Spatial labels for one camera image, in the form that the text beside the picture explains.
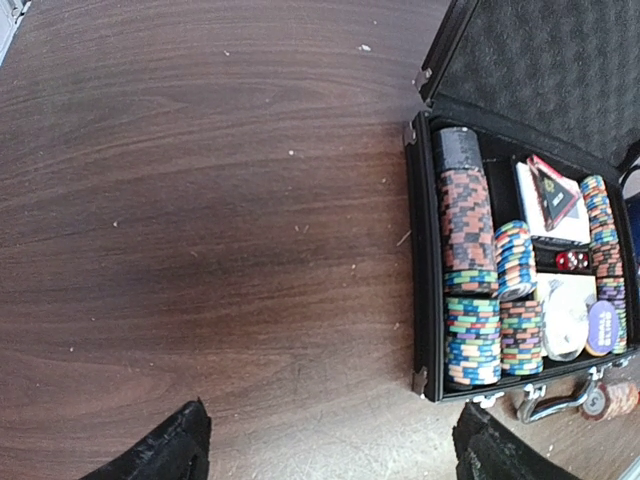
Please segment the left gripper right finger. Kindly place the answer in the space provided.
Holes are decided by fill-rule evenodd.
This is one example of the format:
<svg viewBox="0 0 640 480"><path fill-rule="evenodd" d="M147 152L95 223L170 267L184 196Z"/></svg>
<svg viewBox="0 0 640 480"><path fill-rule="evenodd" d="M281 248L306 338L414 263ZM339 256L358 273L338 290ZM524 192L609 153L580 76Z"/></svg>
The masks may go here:
<svg viewBox="0 0 640 480"><path fill-rule="evenodd" d="M457 479L577 479L538 454L476 403L465 404L452 438Z"/></svg>

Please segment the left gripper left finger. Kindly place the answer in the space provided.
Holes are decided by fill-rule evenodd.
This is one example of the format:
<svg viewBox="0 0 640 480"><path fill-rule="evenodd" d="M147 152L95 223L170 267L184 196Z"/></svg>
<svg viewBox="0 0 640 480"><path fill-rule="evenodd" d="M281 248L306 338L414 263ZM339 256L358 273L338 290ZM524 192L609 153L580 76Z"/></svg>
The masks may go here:
<svg viewBox="0 0 640 480"><path fill-rule="evenodd" d="M204 403L191 400L83 479L207 479L210 440L211 418Z"/></svg>

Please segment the brown poker chip roll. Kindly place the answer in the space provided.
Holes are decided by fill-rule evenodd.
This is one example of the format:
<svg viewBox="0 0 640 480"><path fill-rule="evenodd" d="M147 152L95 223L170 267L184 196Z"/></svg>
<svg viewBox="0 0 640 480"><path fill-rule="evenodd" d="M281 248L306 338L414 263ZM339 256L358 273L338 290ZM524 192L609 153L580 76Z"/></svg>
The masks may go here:
<svg viewBox="0 0 640 480"><path fill-rule="evenodd" d="M639 389L633 382L599 383L581 406L581 415L592 421L612 420L630 414L639 405Z"/></svg>

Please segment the clear round dealer button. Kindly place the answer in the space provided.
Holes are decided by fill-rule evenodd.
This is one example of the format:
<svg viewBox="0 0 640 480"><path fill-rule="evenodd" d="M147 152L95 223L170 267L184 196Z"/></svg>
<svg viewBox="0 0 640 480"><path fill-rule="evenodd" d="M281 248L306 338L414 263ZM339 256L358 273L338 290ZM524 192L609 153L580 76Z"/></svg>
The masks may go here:
<svg viewBox="0 0 640 480"><path fill-rule="evenodd" d="M551 291L543 302L543 346L550 360L569 362L583 351L589 333L588 306L568 287Z"/></svg>

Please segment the red die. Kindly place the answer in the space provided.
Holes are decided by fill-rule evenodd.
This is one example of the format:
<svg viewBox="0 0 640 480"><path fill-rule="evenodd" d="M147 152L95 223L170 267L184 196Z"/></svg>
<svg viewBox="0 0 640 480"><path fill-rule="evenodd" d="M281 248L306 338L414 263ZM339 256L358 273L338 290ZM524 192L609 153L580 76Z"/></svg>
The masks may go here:
<svg viewBox="0 0 640 480"><path fill-rule="evenodd" d="M588 272L590 258L587 252L569 250L559 252L555 256L556 267L560 271Z"/></svg>

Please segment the black poker case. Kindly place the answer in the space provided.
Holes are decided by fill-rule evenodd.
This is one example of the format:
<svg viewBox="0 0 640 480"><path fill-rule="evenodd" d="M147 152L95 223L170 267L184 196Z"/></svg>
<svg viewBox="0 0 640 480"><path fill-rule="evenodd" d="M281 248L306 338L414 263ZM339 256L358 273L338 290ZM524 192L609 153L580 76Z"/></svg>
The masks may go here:
<svg viewBox="0 0 640 480"><path fill-rule="evenodd" d="M454 1L415 80L424 108L409 123L405 153L413 231L413 387L433 402L526 393L529 423L581 405L604 370L639 350L634 243L620 185L639 155L639 5L635 1ZM524 220L515 164L537 155L580 183L600 175L612 202L626 285L627 349L549 360L529 376L464 387L445 377L445 294L434 134L467 127L479 141L495 232ZM538 273L595 277L589 244L548 246L532 235ZM560 271L555 256L587 252L588 272Z"/></svg>

